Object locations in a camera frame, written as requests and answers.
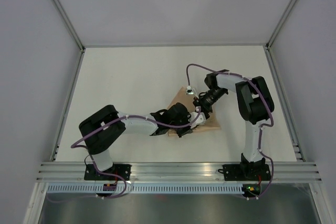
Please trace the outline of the peach cloth napkin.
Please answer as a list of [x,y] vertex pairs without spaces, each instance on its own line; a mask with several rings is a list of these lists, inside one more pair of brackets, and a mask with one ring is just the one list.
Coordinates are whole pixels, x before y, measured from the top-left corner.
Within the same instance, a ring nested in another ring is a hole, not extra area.
[[[193,104],[194,98],[196,97],[195,95],[187,95],[186,94],[186,87],[182,86],[173,100],[171,101],[170,105],[167,107],[169,109],[171,106],[175,105],[176,103],[181,103],[183,104],[189,113],[195,111],[195,106]],[[192,129],[193,133],[200,133],[200,132],[206,132],[206,131],[213,131],[213,130],[220,130],[221,127],[219,125],[219,122],[217,121],[215,112],[211,113],[209,119],[206,120],[205,124],[199,125],[197,128]],[[174,130],[169,130],[167,132],[168,136],[178,136]]]

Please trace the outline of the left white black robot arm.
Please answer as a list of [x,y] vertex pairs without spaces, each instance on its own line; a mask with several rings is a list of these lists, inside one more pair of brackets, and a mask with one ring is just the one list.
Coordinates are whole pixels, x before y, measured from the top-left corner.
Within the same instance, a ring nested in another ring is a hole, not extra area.
[[96,166],[96,173],[104,180],[114,176],[109,148],[123,134],[160,136],[170,129],[178,136],[190,133],[199,111],[189,113],[181,103],[146,115],[126,114],[107,105],[79,124],[82,140]]

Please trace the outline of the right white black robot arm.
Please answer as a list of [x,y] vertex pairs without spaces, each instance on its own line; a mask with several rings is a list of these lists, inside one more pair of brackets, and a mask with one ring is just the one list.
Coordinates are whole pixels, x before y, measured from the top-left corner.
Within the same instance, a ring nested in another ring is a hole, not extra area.
[[212,106],[229,91],[235,92],[240,116],[245,121],[245,146],[239,165],[229,165],[232,176],[252,179],[258,175],[269,177],[266,158],[261,154],[261,139],[264,126],[272,127],[272,113],[275,105],[262,76],[248,79],[227,70],[209,73],[204,80],[209,88],[194,98],[193,104],[201,108],[206,117],[212,113]]

